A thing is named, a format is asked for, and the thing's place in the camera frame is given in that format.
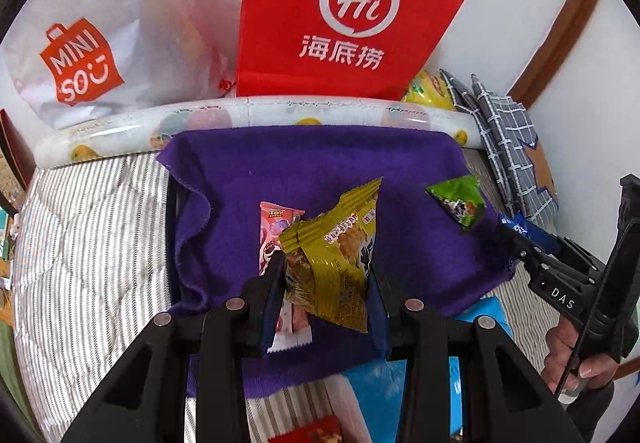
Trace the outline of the right hand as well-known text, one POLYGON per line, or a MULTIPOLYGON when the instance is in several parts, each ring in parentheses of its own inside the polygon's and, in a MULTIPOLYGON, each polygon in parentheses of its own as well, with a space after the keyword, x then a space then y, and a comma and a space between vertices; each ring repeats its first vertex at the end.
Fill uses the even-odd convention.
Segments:
POLYGON ((564 391, 575 391, 581 383, 588 390, 602 389, 613 380, 620 367, 620 364, 608 354, 598 354, 589 359, 574 359, 570 362, 577 339, 578 331, 564 316, 560 316, 558 325, 546 333, 549 352, 544 359, 541 378, 552 392, 558 389, 567 365, 572 366, 574 373, 568 373, 564 381, 564 391))

